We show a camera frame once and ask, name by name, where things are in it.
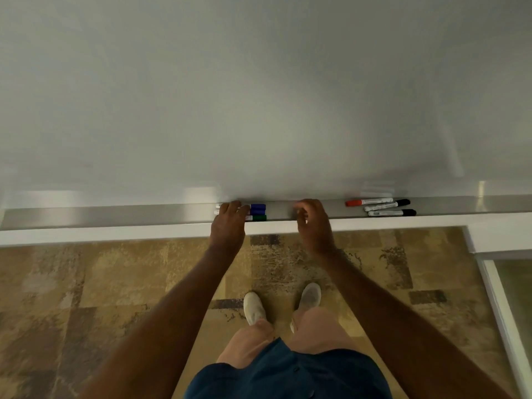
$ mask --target shoe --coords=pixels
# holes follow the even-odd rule
[[[315,308],[320,305],[321,302],[321,288],[316,283],[307,284],[303,293],[301,294],[301,299],[297,309],[304,309],[308,311],[310,308]],[[290,322],[290,329],[294,333],[294,323]]]
[[[266,319],[266,311],[262,306],[262,301],[253,291],[244,297],[244,315],[246,315],[246,320],[250,325],[255,324],[259,319]]]

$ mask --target dark blue clothing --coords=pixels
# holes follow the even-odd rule
[[[388,383],[368,356],[348,349],[320,354],[270,343],[246,368],[211,364],[194,377],[185,399],[392,399]]]

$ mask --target hand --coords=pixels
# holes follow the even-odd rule
[[[327,256],[337,251],[329,217],[321,201],[305,199],[294,204],[297,209],[297,230],[303,246],[313,255]]]
[[[240,201],[223,203],[211,225],[209,249],[228,255],[233,260],[244,243],[244,222],[249,213],[249,206],[241,207]]]

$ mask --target red marker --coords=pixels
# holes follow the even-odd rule
[[[382,197],[379,199],[349,200],[345,202],[345,205],[347,207],[354,207],[354,206],[363,206],[364,204],[391,203],[392,201],[394,201],[393,197]]]

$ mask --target person's right arm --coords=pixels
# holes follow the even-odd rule
[[[319,261],[410,399],[509,399],[427,320],[379,287],[336,248],[320,201],[294,205],[305,248]]]

